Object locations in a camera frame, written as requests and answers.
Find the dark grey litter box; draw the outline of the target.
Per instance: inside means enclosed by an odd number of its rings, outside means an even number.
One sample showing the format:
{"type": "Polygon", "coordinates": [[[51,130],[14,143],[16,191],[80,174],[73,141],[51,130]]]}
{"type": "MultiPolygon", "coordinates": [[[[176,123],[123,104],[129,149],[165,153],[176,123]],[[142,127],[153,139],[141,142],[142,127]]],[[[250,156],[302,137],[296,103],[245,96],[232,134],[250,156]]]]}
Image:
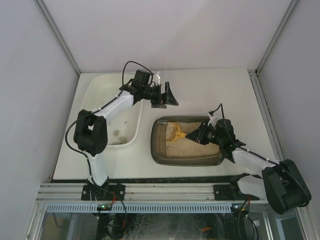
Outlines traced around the dark grey litter box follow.
{"type": "Polygon", "coordinates": [[[168,142],[174,131],[174,123],[183,133],[191,133],[200,123],[208,122],[208,116],[176,115],[158,118],[152,126],[150,151],[153,160],[160,165],[178,167],[218,166],[223,157],[216,144],[201,145],[181,138],[168,142]]]}

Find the yellow litter scoop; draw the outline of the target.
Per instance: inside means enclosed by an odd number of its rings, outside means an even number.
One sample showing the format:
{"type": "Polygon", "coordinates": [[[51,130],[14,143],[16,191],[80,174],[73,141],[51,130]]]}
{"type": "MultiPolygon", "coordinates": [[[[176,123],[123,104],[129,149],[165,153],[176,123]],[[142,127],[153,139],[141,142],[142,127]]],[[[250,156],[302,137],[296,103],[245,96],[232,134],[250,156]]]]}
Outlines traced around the yellow litter scoop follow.
{"type": "Polygon", "coordinates": [[[181,138],[185,138],[187,136],[186,133],[181,131],[180,125],[175,122],[169,122],[168,126],[171,127],[170,136],[166,137],[167,142],[175,142],[181,138]]]}

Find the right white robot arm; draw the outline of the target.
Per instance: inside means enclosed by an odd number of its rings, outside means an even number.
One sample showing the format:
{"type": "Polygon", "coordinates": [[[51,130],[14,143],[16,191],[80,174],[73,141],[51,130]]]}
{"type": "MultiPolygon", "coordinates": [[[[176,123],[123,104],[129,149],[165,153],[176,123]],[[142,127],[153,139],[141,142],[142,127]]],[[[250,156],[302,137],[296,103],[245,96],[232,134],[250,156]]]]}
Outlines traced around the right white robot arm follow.
{"type": "Polygon", "coordinates": [[[278,214],[310,203],[311,192],[296,164],[290,159],[269,159],[245,149],[229,119],[219,119],[215,126],[203,122],[185,137],[201,145],[218,145],[224,159],[252,171],[253,174],[243,173],[235,178],[234,191],[268,201],[278,214]]]}

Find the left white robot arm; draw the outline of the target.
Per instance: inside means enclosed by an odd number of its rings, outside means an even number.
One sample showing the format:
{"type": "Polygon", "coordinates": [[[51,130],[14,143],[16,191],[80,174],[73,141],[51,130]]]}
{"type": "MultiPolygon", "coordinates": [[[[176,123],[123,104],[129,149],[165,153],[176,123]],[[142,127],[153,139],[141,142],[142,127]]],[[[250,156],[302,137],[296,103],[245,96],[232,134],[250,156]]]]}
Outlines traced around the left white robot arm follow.
{"type": "Polygon", "coordinates": [[[101,187],[109,178],[103,152],[108,145],[108,124],[111,121],[141,100],[150,101],[152,108],[165,109],[168,105],[179,105],[170,83],[153,83],[153,75],[145,70],[137,70],[112,100],[92,111],[83,109],[78,113],[73,141],[77,145],[75,151],[86,157],[88,180],[92,184],[101,187]]]}

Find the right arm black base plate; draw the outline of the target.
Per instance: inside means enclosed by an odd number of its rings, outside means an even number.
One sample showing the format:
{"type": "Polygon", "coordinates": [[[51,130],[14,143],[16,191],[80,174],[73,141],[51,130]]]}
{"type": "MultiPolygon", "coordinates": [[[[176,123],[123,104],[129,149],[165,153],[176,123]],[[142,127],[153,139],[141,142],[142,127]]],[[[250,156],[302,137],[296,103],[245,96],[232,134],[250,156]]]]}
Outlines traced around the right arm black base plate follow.
{"type": "Polygon", "coordinates": [[[249,173],[227,176],[226,182],[219,182],[213,186],[214,199],[216,201],[244,201],[250,198],[248,194],[240,191],[238,180],[249,176],[249,173]]]}

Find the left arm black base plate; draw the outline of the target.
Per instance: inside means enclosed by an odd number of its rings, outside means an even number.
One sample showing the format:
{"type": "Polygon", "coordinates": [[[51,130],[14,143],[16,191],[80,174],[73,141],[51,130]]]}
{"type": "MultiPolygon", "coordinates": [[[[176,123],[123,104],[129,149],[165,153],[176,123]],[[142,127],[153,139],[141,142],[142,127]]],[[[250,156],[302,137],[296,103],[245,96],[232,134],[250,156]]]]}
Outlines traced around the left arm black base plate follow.
{"type": "Polygon", "coordinates": [[[107,180],[102,186],[97,186],[88,179],[86,180],[82,192],[81,200],[97,200],[97,201],[112,201],[125,199],[126,186],[120,183],[113,183],[107,180]]]}

